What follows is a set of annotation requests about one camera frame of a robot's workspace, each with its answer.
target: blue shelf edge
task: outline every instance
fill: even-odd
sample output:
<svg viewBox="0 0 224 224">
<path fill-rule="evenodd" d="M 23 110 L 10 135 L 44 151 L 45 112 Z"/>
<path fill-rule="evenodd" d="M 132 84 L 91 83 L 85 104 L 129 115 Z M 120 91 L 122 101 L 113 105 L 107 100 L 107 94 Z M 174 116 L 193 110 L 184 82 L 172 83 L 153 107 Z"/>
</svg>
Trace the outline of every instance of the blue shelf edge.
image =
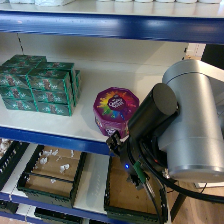
<svg viewBox="0 0 224 224">
<path fill-rule="evenodd" d="M 17 219 L 17 220 L 21 220 L 21 221 L 26 221 L 25 220 L 25 216 L 18 215 L 18 214 L 11 214 L 11 213 L 7 213 L 7 212 L 0 212 L 0 216 L 6 217 L 6 218 L 9 218 L 9 219 Z"/>
<path fill-rule="evenodd" d="M 58 148 L 109 155 L 109 149 L 104 142 L 5 127 L 0 127 L 0 137 L 39 145 L 49 145 Z"/>
<path fill-rule="evenodd" d="M 111 224 L 128 224 L 127 222 L 110 219 L 105 214 L 85 211 L 85 210 L 76 209 L 76 208 L 66 208 L 66 207 L 62 207 L 62 206 L 47 204 L 47 203 L 43 203 L 43 202 L 30 200 L 29 198 L 25 198 L 25 197 L 21 197 L 21 196 L 17 196 L 17 195 L 12 195 L 12 202 L 32 205 L 32 206 L 35 206 L 38 208 L 61 212 L 61 213 L 69 214 L 69 215 L 82 217 L 82 218 L 93 219 L 93 220 L 97 220 L 97 221 L 101 221 L 101 222 L 107 222 L 107 223 L 111 223 Z"/>
<path fill-rule="evenodd" d="M 0 11 L 0 32 L 224 44 L 224 18 Z"/>
</svg>

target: storage shelving unit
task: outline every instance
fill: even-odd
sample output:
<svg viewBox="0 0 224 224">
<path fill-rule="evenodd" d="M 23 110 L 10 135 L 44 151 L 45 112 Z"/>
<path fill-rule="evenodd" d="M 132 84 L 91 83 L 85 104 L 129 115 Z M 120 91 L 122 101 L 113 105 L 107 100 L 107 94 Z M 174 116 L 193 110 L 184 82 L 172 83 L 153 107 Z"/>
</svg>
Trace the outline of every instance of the storage shelving unit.
<svg viewBox="0 0 224 224">
<path fill-rule="evenodd" d="M 63 7 L 7 3 L 0 4 L 0 32 L 224 44 L 224 2 L 219 5 L 158 2 L 121 4 L 78 0 Z M 92 105 L 99 87 L 106 89 L 120 83 L 124 88 L 131 88 L 138 93 L 142 102 L 149 90 L 161 82 L 166 68 L 154 66 L 150 76 L 126 71 L 115 74 L 114 71 L 90 72 L 83 69 L 85 85 L 72 118 L 8 111 L 0 99 L 0 137 L 95 153 L 89 156 L 89 165 L 84 169 L 83 182 L 81 179 L 80 183 L 83 186 L 78 192 L 74 209 L 31 201 L 17 191 L 18 176 L 31 157 L 34 144 L 29 146 L 0 192 L 0 199 L 123 224 L 108 219 L 103 210 L 109 150 L 105 144 L 106 137 L 99 133 L 94 123 Z M 94 80 L 98 80 L 98 83 L 93 85 Z M 100 167 L 97 161 L 103 161 Z M 93 180 L 91 176 L 97 174 L 98 179 Z M 20 219 L 21 215 L 17 214 L 14 218 Z"/>
</svg>

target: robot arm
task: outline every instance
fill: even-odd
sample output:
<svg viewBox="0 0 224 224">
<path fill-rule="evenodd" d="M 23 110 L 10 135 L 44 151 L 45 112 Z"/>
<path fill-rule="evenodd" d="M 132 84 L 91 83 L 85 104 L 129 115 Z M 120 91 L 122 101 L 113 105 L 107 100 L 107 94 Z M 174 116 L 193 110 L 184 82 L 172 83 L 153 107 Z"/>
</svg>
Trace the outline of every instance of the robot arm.
<svg viewBox="0 0 224 224">
<path fill-rule="evenodd" d="M 161 174 L 167 169 L 174 180 L 224 181 L 224 142 L 218 118 L 224 110 L 217 112 L 223 100 L 223 70 L 195 60 L 178 62 L 130 119 L 128 139 L 122 143 L 115 133 L 107 140 L 108 147 L 132 176 L 139 176 L 138 162 L 142 170 L 181 194 L 224 203 L 223 197 L 180 188 Z"/>
</svg>

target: tin lid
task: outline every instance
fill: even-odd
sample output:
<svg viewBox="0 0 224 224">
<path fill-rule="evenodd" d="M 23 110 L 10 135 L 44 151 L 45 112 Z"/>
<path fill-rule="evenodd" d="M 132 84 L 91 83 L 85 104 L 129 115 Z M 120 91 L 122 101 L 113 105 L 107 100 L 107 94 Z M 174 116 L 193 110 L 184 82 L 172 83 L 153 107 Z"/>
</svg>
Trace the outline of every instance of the tin lid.
<svg viewBox="0 0 224 224">
<path fill-rule="evenodd" d="M 128 89 L 111 87 L 97 95 L 94 112 L 104 121 L 127 122 L 139 107 L 139 99 Z"/>
</svg>

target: tray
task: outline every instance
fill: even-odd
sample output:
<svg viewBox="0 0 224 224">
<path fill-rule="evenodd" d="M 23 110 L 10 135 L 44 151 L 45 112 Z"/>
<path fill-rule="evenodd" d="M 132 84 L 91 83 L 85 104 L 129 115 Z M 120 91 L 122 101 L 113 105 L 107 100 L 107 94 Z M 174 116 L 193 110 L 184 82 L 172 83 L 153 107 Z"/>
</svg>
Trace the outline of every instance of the tray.
<svg viewBox="0 0 224 224">
<path fill-rule="evenodd" d="M 34 215 L 36 217 L 41 218 L 46 223 L 52 223 L 52 224 L 61 224 L 61 223 L 81 224 L 82 223 L 82 218 L 80 217 L 63 214 L 60 212 L 54 212 L 54 211 L 42 209 L 42 208 L 36 208 Z"/>
<path fill-rule="evenodd" d="M 14 141 L 0 159 L 0 190 L 3 189 L 29 143 Z"/>
<path fill-rule="evenodd" d="M 44 153 L 50 152 L 50 150 L 54 152 L 59 150 L 59 152 L 56 157 L 53 154 L 48 156 L 48 162 L 41 164 L 40 160 L 46 158 Z M 72 208 L 85 163 L 86 153 L 81 153 L 80 155 L 80 152 L 77 151 L 60 150 L 62 149 L 38 145 L 18 181 L 17 189 L 23 191 L 31 200 Z M 71 161 L 71 157 L 69 156 L 72 152 L 74 152 L 75 157 Z M 60 173 L 60 166 L 69 163 L 70 168 L 68 172 L 65 171 L 65 175 Z"/>
<path fill-rule="evenodd" d="M 138 191 L 135 189 L 132 183 L 126 181 L 127 177 L 128 174 L 123 170 L 119 158 L 111 157 L 104 196 L 104 209 L 107 212 L 107 216 L 111 219 L 118 219 L 136 224 L 158 222 L 153 203 L 148 199 L 145 190 L 142 189 Z M 163 191 L 159 190 L 153 178 L 150 179 L 150 184 L 156 194 L 155 200 L 159 212 L 162 214 L 164 221 L 167 221 L 167 209 L 161 209 L 161 207 L 163 207 L 162 205 L 166 204 L 166 196 Z"/>
<path fill-rule="evenodd" d="M 19 204 L 0 200 L 0 211 L 15 214 Z"/>
</svg>

